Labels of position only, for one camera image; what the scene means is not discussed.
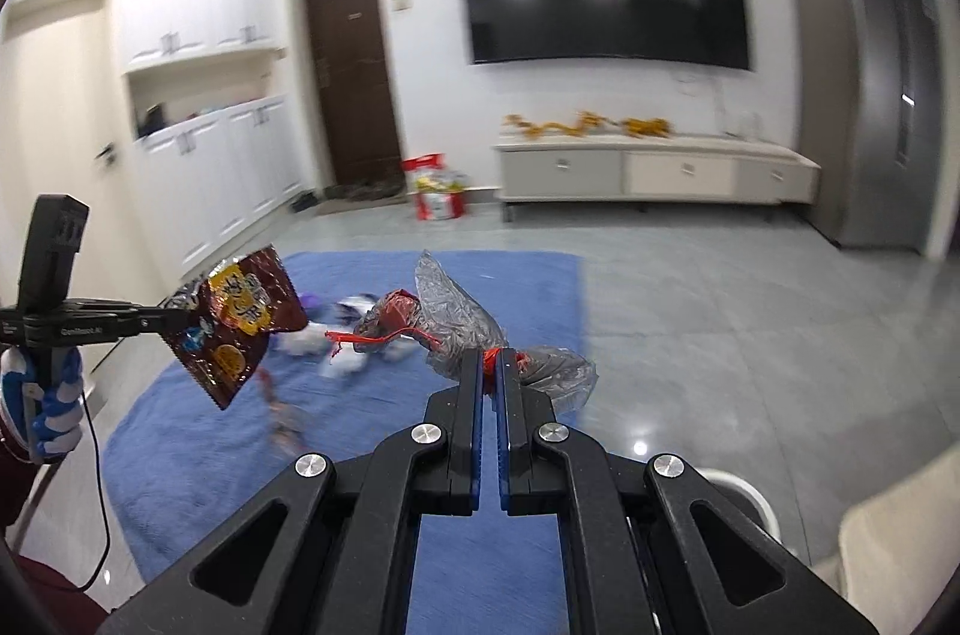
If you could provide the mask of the left hand blue white glove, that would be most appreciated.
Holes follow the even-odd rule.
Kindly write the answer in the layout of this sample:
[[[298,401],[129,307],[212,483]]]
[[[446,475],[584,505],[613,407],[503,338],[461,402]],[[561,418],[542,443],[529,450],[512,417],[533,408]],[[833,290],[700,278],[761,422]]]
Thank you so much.
[[[82,438],[82,354],[65,349],[60,375],[50,387],[20,349],[2,353],[2,432],[11,453],[23,461],[50,463],[76,449]]]

